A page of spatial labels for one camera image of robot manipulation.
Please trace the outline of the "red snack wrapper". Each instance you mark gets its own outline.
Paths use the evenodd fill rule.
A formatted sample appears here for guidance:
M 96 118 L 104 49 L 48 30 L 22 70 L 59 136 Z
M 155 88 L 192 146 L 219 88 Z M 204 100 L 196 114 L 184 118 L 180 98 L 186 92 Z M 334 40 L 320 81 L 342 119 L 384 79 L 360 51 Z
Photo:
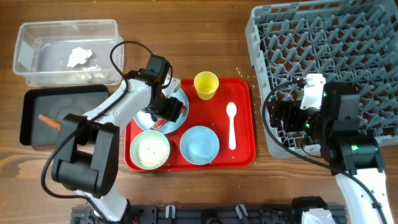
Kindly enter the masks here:
M 150 127 L 150 130 L 158 131 L 158 130 L 162 129 L 163 127 L 168 128 L 169 126 L 176 126 L 176 125 L 180 124 L 185 117 L 186 110 L 187 110 L 187 107 L 183 105 L 181 107 L 180 115 L 179 115 L 178 119 L 176 120 L 176 122 L 166 120 L 165 118 L 158 118 L 157 121 Z

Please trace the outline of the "white tissue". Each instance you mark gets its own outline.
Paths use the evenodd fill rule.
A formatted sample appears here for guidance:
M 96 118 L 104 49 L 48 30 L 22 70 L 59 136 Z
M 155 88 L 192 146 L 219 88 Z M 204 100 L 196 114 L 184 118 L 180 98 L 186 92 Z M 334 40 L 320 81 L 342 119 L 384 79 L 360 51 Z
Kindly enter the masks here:
M 67 67 L 73 68 L 77 65 L 83 65 L 92 55 L 91 50 L 85 50 L 81 47 L 75 48 L 69 56 Z

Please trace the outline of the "light blue plate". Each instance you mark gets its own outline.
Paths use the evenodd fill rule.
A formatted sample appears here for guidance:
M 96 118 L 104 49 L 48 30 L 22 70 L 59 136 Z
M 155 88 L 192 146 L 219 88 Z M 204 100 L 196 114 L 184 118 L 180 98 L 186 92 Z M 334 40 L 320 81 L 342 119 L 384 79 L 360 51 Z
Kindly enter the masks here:
M 180 88 L 176 93 L 172 93 L 172 96 L 181 101 L 185 107 L 184 111 L 180 114 L 176 122 L 168 121 L 165 125 L 158 128 L 157 130 L 163 134 L 168 134 L 176 131 L 185 122 L 189 112 L 189 102 L 185 92 Z M 135 115 L 134 121 L 144 131 L 149 130 L 155 122 L 152 120 L 149 113 L 138 112 Z

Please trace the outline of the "yellow plastic cup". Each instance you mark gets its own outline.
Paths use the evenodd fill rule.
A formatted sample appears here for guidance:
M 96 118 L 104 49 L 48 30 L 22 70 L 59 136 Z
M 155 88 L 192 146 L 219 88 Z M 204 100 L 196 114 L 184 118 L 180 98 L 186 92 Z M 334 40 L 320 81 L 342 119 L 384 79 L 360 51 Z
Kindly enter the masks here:
M 200 72 L 193 81 L 197 95 L 202 100 L 210 100 L 214 97 L 219 87 L 218 77 L 212 72 Z

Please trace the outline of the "orange carrot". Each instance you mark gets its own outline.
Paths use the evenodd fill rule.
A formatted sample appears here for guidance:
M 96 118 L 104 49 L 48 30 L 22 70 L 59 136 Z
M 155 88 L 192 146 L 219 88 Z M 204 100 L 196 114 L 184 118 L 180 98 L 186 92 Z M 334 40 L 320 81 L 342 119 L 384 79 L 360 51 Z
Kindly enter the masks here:
M 40 114 L 39 119 L 56 130 L 60 130 L 61 128 L 61 123 L 59 121 L 54 120 L 46 115 Z

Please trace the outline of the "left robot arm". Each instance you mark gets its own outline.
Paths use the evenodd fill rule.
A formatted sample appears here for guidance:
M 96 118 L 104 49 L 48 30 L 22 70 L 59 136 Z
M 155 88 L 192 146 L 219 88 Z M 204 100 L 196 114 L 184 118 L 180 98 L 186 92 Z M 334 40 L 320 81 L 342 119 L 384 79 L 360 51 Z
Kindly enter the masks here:
M 52 156 L 52 179 L 85 199 L 103 223 L 132 223 L 131 204 L 114 182 L 118 173 L 119 136 L 144 111 L 175 122 L 183 103 L 170 93 L 179 81 L 169 61 L 151 55 L 145 68 L 131 70 L 117 92 L 98 109 L 63 118 Z

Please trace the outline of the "white plastic spoon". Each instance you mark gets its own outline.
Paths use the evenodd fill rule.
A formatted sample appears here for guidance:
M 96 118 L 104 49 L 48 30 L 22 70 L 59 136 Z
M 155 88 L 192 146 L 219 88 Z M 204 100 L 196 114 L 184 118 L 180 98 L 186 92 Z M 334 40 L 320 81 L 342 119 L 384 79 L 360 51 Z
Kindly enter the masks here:
M 229 102 L 226 106 L 226 113 L 229 118 L 229 139 L 228 139 L 228 146 L 231 150 L 236 149 L 236 134 L 234 128 L 234 117 L 237 114 L 237 107 L 235 103 Z

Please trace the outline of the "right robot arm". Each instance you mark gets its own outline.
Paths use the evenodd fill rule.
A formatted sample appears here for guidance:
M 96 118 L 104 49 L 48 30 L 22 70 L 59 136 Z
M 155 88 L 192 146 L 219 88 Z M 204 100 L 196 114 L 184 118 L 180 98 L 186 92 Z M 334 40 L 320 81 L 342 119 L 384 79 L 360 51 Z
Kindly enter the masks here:
M 381 149 L 373 137 L 359 132 L 358 91 L 347 83 L 311 84 L 297 80 L 296 84 L 308 90 L 308 96 L 316 100 L 320 108 L 299 108 L 297 101 L 272 101 L 275 92 L 290 85 L 281 84 L 264 100 L 262 114 L 270 117 L 270 121 L 264 123 L 266 132 L 271 132 L 274 121 L 282 121 L 285 128 L 305 131 L 319 143 L 324 162 L 289 148 L 285 151 L 331 171 L 344 196 L 352 223 L 393 223 Z

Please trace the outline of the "green bowl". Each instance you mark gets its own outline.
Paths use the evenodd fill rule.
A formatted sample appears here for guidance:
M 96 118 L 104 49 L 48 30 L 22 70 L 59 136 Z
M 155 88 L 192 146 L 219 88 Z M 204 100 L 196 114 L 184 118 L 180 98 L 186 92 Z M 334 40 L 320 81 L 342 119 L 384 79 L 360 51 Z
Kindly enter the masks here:
M 132 141 L 132 143 L 131 143 L 131 147 L 130 147 L 130 157 L 131 157 L 133 163 L 134 163 L 136 166 L 138 166 L 138 168 L 141 168 L 141 169 L 144 169 L 144 170 L 154 170 L 154 169 L 158 169 L 159 167 L 161 167 L 161 166 L 159 166 L 159 167 L 155 167 L 155 168 L 146 168 L 146 167 L 144 167 L 144 166 L 141 164 L 141 162 L 140 162 L 139 159 L 138 159 L 137 150 L 138 150 L 139 144 L 141 143 L 141 141 L 142 141 L 143 139 L 149 138 L 149 137 L 158 137 L 158 138 L 161 138 L 161 140 L 163 140 L 163 142 L 166 143 L 166 144 L 168 145 L 168 147 L 169 147 L 169 155 L 170 155 L 170 143 L 169 143 L 169 140 L 165 137 L 164 134 L 162 134 L 162 133 L 160 133 L 160 132 L 158 132 L 158 131 L 154 131 L 154 130 L 148 130 L 148 131 L 144 131 L 144 132 L 138 134 L 138 135 L 133 139 L 133 141 Z

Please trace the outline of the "light blue bowl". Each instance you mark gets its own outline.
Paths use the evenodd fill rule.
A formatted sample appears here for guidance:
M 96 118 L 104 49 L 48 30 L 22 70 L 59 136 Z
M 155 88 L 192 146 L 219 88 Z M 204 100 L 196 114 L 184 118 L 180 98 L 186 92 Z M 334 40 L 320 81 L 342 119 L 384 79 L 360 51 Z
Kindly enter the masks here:
M 220 140 L 212 129 L 206 126 L 194 126 L 183 133 L 179 146 L 186 161 L 202 166 L 216 158 L 220 149 Z

